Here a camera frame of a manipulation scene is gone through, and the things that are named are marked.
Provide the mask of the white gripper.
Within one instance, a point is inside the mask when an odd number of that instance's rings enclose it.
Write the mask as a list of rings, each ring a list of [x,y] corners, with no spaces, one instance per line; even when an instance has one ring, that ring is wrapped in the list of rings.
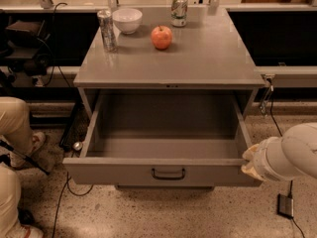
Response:
[[[257,180],[282,181],[294,179],[294,165],[282,148],[282,138],[270,137],[245,150],[242,157],[253,167],[241,166],[241,171]]]

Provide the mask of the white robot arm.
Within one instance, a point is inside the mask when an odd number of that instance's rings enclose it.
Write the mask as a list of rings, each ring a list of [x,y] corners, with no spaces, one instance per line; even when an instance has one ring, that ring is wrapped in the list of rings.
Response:
[[[262,181],[317,178],[317,123],[289,128],[281,137],[270,137],[243,153],[244,174]]]

